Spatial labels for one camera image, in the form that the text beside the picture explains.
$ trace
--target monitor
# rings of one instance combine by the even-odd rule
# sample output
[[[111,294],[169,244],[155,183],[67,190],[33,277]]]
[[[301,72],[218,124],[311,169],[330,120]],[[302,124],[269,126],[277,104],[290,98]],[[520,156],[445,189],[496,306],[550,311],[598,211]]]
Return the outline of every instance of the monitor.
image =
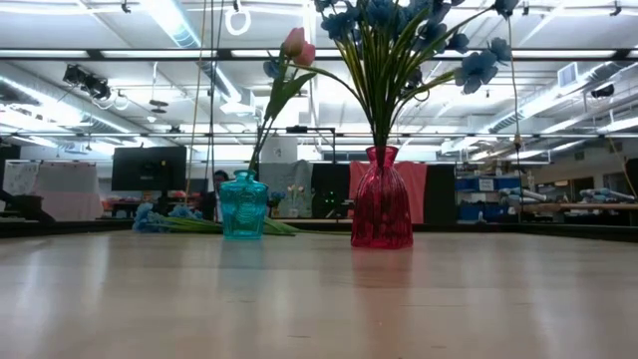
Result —
[[[186,147],[118,148],[111,190],[186,189]]]

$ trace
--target ceiling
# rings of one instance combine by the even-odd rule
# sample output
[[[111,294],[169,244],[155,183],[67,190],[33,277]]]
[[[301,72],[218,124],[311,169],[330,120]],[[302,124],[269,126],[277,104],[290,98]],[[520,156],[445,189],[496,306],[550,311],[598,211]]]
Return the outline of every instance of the ceiling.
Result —
[[[614,11],[613,1],[603,0],[529,0],[529,14],[524,16],[521,1],[511,18],[512,48],[514,49],[621,49],[634,48],[638,38],[622,34],[638,33],[638,4],[623,0],[622,11],[617,16],[610,16]],[[461,22],[479,9],[491,4],[491,0],[467,0],[463,5],[454,8],[446,18],[449,26]],[[0,37],[1,49],[166,49],[174,48],[175,42],[162,29],[157,16],[146,7],[145,1],[129,1],[131,13],[122,11],[120,1],[108,0],[5,0],[0,3],[0,33],[10,34]],[[181,1],[185,19],[190,23],[205,47],[228,49],[266,49],[278,48],[281,41],[293,27],[316,28],[311,41],[318,47],[334,48],[334,44],[321,30],[321,18],[314,12],[309,1],[303,0],[259,0],[242,1],[242,10],[250,14],[251,23],[240,35],[232,35],[225,22],[225,14],[232,13],[231,1],[217,1],[212,4],[199,0]],[[230,25],[235,30],[244,26],[241,15],[232,16]],[[483,16],[464,28],[470,39],[470,46],[484,48],[486,41],[493,37],[507,37],[507,23],[496,14]],[[91,104],[90,97],[77,88],[71,88],[62,81],[67,65],[79,65],[84,71],[96,74],[109,80],[109,85],[121,91],[129,99],[120,101],[117,106],[102,110]],[[413,102],[399,118],[396,132],[420,134],[413,138],[397,138],[398,145],[424,152],[437,152],[440,158],[445,156],[463,157],[466,159],[485,159],[480,154],[493,151],[506,157],[513,149],[511,136],[515,133],[515,125],[501,124],[498,131],[490,131],[494,124],[513,113],[518,98],[518,108],[523,112],[519,116],[522,134],[548,133],[549,128],[567,120],[600,110],[603,115],[596,115],[597,126],[604,127],[610,119],[607,109],[613,110],[618,119],[633,118],[631,111],[636,94],[638,78],[636,69],[631,63],[621,65],[583,62],[578,63],[583,83],[577,91],[556,93],[557,71],[571,64],[571,61],[560,62],[519,62],[515,63],[515,82],[512,85],[511,66],[503,65],[491,83],[472,95],[463,95],[461,88],[452,84],[443,85],[432,91],[424,103]],[[342,79],[349,79],[345,65],[339,61],[319,61],[318,67],[332,71]],[[436,74],[458,66],[458,62],[425,63],[424,74]],[[606,73],[613,77],[595,78],[595,81],[584,79],[588,71],[596,66],[613,65],[615,71]],[[262,72],[260,61],[220,61],[218,69],[236,88],[252,91],[254,104],[263,107],[268,100],[271,80]],[[49,105],[42,110],[45,121],[51,119],[64,122],[66,117],[60,112],[60,104],[66,104],[81,114],[81,118],[97,118],[104,120],[101,124],[112,124],[114,127],[101,127],[101,132],[120,134],[123,129],[130,133],[165,133],[171,126],[187,133],[196,122],[195,131],[207,133],[209,121],[213,118],[217,145],[250,147],[251,137],[233,137],[229,133],[254,132],[256,120],[253,116],[236,116],[225,114],[220,106],[224,101],[220,97],[207,95],[210,79],[199,71],[195,63],[185,61],[159,62],[154,85],[154,62],[67,62],[67,61],[10,61],[0,64],[0,76],[10,79],[28,89],[48,96]],[[592,87],[600,87],[613,83],[615,94],[609,98],[593,99],[589,94]],[[551,93],[552,97],[541,95]],[[355,100],[338,84],[326,78],[318,78],[313,88],[312,98],[316,104],[316,119],[308,115],[309,97],[294,99],[286,111],[277,119],[277,127],[305,125],[321,128],[335,128],[338,133],[369,133],[368,124]],[[149,100],[161,100],[169,103],[166,114],[156,115],[151,112],[154,106]],[[20,128],[3,121],[0,113],[0,133],[13,133]],[[150,122],[149,116],[156,121]],[[623,127],[622,133],[629,133],[634,128]],[[42,131],[51,135],[51,127],[43,126]],[[591,121],[581,121],[569,127],[553,131],[553,134],[592,134],[597,130]],[[464,138],[463,135],[430,136],[428,134],[484,134],[482,138]],[[70,138],[47,137],[54,143],[67,142]],[[525,148],[546,151],[560,145],[573,142],[568,139],[524,139]],[[130,145],[137,145],[140,139],[133,139]],[[190,137],[175,139],[157,139],[155,145],[189,144]],[[195,138],[196,145],[207,144],[205,137]],[[301,143],[319,141],[316,139],[300,140]],[[323,146],[330,148],[330,137],[323,141]],[[15,140],[16,144],[34,145]],[[337,139],[337,151],[340,146],[349,146],[349,150],[363,150],[371,143],[368,138]]]

